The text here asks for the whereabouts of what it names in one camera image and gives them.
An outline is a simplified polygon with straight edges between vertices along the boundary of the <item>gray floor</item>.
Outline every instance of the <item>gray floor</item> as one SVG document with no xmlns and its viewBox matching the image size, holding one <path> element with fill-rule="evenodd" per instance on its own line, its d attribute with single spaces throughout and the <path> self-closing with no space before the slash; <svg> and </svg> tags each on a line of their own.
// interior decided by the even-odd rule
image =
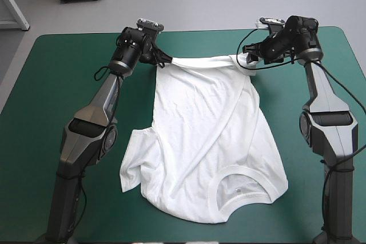
<svg viewBox="0 0 366 244">
<path fill-rule="evenodd" d="M 108 33 L 149 18 L 165 30 L 253 28 L 260 16 L 315 17 L 322 26 L 342 28 L 366 72 L 364 37 L 366 0 L 98 0 L 60 3 L 57 0 L 16 0 L 31 28 L 0 32 L 0 110 L 34 41 L 42 34 Z"/>
</svg>

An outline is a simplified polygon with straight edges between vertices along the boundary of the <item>black wire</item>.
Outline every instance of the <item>black wire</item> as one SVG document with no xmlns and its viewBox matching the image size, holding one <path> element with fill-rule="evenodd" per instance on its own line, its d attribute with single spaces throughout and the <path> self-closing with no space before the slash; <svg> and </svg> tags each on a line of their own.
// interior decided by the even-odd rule
<svg viewBox="0 0 366 244">
<path fill-rule="evenodd" d="M 94 79 L 96 80 L 96 81 L 99 81 L 99 80 L 101 80 L 102 78 L 103 78 L 103 76 L 105 75 L 105 73 L 107 72 L 107 70 L 105 70 L 105 72 L 102 74 L 102 76 L 101 77 L 99 77 L 99 78 L 96 78 L 96 75 L 102 70 L 102 69 L 104 69 L 104 68 L 107 68 L 107 69 L 109 69 L 109 67 L 108 66 L 103 66 L 103 67 L 101 67 L 95 74 L 94 74 Z M 108 122 L 108 124 L 107 124 L 107 126 L 106 126 L 106 129 L 108 129 L 108 127 L 113 123 L 113 119 L 114 119 L 114 117 L 115 117 L 115 115 L 116 115 L 116 111 L 117 111 L 117 106 L 118 106 L 118 101 L 119 101 L 119 99 L 120 99 L 120 90 L 121 90 L 121 80 L 120 80 L 120 76 L 118 76 L 118 75 L 116 75 L 116 77 L 117 77 L 117 79 L 116 79 L 116 81 L 117 81 L 117 95 L 116 95 L 116 100 L 114 101 L 114 105 L 113 105 L 113 110 L 112 110 L 112 115 L 111 115 L 111 117 L 110 117 L 110 120 L 109 120 L 109 122 Z M 80 222 L 81 222 L 81 219 L 83 218 L 83 216 L 84 216 L 84 214 L 85 214 L 85 210 L 86 210 L 86 205 L 87 205 L 87 196 L 86 196 L 86 191 L 85 191 L 85 189 L 84 189 L 84 187 L 83 187 L 83 185 L 82 185 L 82 178 L 83 178 L 83 175 L 84 175 L 84 172 L 85 172 L 85 169 L 86 169 L 86 167 L 89 165 L 89 163 L 90 163 L 90 161 L 96 156 L 96 154 L 98 153 L 98 151 L 96 151 L 90 158 L 89 158 L 89 160 L 88 160 L 88 162 L 85 164 L 85 166 L 82 168 L 82 170 L 81 170 L 81 173 L 79 174 L 79 176 L 78 176 L 78 179 L 79 179 L 79 188 L 81 189 L 81 191 L 82 191 L 82 193 L 83 193 L 83 196 L 84 196 L 84 200 L 85 200 L 85 202 L 84 202 L 84 207 L 83 207 L 83 209 L 82 209 L 82 212 L 81 212 L 81 215 L 80 215 L 80 217 L 79 217 L 79 219 L 78 219 L 78 221 L 76 222 L 76 224 L 75 224 L 75 226 L 74 226 L 74 230 L 76 229 L 76 227 L 80 224 Z"/>
<path fill-rule="evenodd" d="M 344 86 L 344 84 L 342 84 L 334 75 L 332 75 L 320 62 L 319 60 L 317 61 L 306 61 L 306 63 L 312 63 L 315 64 L 316 66 L 318 66 L 319 68 L 321 68 L 323 70 L 323 72 L 325 72 L 330 78 L 332 78 L 340 87 L 342 87 L 352 98 L 353 100 L 355 100 L 355 102 L 362 108 L 362 110 L 364 111 L 364 113 L 366 114 L 366 108 L 365 106 L 361 103 L 361 101 L 346 87 Z M 329 220 L 328 218 L 326 218 L 325 215 L 325 189 L 327 188 L 327 184 L 328 181 L 333 173 L 333 171 L 335 170 L 336 166 L 338 166 L 339 164 L 342 164 L 350 159 L 352 159 L 353 157 L 355 157 L 356 155 L 358 155 L 361 151 L 363 151 L 366 148 L 366 144 L 363 145 L 361 148 L 357 149 L 356 151 L 354 151 L 352 154 L 350 154 L 349 156 L 345 157 L 344 159 L 336 162 L 334 165 L 332 166 L 328 166 L 329 167 L 329 171 L 327 173 L 327 176 L 325 177 L 324 180 L 324 184 L 323 184 L 323 192 L 321 195 L 321 213 L 323 216 L 323 221 L 324 221 L 324 230 L 327 234 L 329 234 Z"/>
<path fill-rule="evenodd" d="M 252 31 L 250 31 L 249 34 L 247 34 L 239 43 L 238 45 L 238 48 L 236 50 L 236 62 L 238 63 L 238 65 L 240 67 L 242 67 L 243 69 L 246 69 L 246 70 L 251 70 L 251 71 L 258 71 L 258 70 L 266 70 L 266 69 L 271 69 L 271 68 L 275 68 L 275 67 L 280 67 L 280 66 L 284 66 L 284 65 L 287 65 L 287 64 L 290 64 L 290 63 L 293 63 L 294 61 L 296 60 L 299 60 L 301 58 L 295 58 L 295 59 L 291 59 L 290 61 L 287 61 L 285 63 L 281 63 L 281 64 L 277 64 L 277 65 L 272 65 L 272 66 L 265 66 L 265 67 L 261 67 L 261 68 L 248 68 L 248 67 L 245 67 L 243 66 L 242 64 L 240 64 L 239 60 L 238 60 L 238 55 L 239 55 L 239 50 L 240 50 L 240 46 L 241 44 L 252 34 L 254 33 L 255 31 L 257 31 L 258 29 L 254 29 Z"/>
<path fill-rule="evenodd" d="M 99 81 L 99 80 L 101 80 L 103 77 L 104 77 L 104 75 L 106 74 L 106 72 L 108 71 L 108 66 L 103 66 L 103 67 L 100 67 L 99 68 L 99 70 L 97 70 L 96 71 L 96 73 L 94 74 L 94 80 L 95 81 Z M 102 73 L 102 75 L 99 77 L 99 78 L 97 78 L 97 75 L 101 72 L 101 70 L 103 70 L 103 69 L 105 69 L 104 70 L 104 72 Z"/>
</svg>

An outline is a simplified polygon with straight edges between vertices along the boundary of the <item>wrinkled fabric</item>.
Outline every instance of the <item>wrinkled fabric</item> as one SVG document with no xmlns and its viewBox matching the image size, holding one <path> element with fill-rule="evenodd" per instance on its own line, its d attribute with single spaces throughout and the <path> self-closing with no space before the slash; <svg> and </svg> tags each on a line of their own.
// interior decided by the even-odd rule
<svg viewBox="0 0 366 244">
<path fill-rule="evenodd" d="M 155 207 L 201 223 L 226 222 L 241 206 L 280 197 L 288 182 L 253 72 L 235 55 L 158 67 L 152 126 L 131 134 L 122 191 L 141 184 Z"/>
</svg>

